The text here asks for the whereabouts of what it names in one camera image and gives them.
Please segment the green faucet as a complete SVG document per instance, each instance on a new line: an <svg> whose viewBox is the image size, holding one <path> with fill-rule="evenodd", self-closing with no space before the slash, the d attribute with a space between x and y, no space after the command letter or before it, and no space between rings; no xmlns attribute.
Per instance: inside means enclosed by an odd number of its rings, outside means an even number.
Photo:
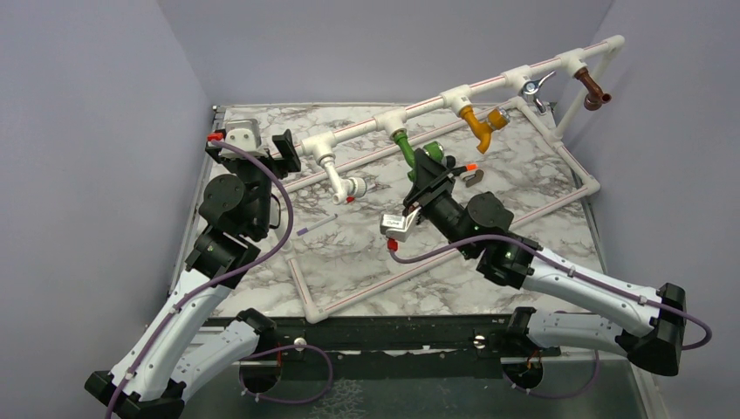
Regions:
<svg viewBox="0 0 740 419"><path fill-rule="evenodd" d="M394 144L400 149L406 164L410 167L410 170L407 172L407 177L409 181L413 182L416 178L415 151L412 149L409 143L407 130L405 128L402 128L394 132L391 135L391 139L393 140ZM441 163L442 165L445 164L444 149L439 142L432 141L429 144L423 146L422 150L433 161Z"/></svg>

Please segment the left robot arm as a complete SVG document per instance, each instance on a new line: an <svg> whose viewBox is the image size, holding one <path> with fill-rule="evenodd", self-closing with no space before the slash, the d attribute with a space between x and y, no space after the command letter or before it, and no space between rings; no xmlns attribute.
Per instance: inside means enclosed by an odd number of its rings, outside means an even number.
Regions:
<svg viewBox="0 0 740 419"><path fill-rule="evenodd" d="M224 173L212 178L198 208L206 223L184 261L195 278L178 280L139 341L111 369L93 372L86 391L106 417L176 418L213 376L245 355L274 347L274 323L254 309L240 312L203 347L188 346L211 313L253 267L286 247L295 216L283 179L301 169L291 131L272 139L277 156L243 128L210 134L206 153Z"/></svg>

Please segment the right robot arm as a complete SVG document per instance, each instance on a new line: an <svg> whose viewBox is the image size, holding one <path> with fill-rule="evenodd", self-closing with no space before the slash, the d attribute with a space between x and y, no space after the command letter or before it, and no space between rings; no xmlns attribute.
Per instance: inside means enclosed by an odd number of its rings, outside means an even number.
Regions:
<svg viewBox="0 0 740 419"><path fill-rule="evenodd" d="M415 151L412 187L403 200L407 216L428 220L447 245L428 253L457 250L477 262L491 283L539 292L588 310L597 317L590 331L573 331L566 321L539 318L539 326L518 322L504 330L513 354L534 347L590 347L625 356L653 374L676 376L686 329L687 295L679 285L631 284L575 264L538 242L510 231L513 214L491 192L461 205L452 196L456 169Z"/></svg>

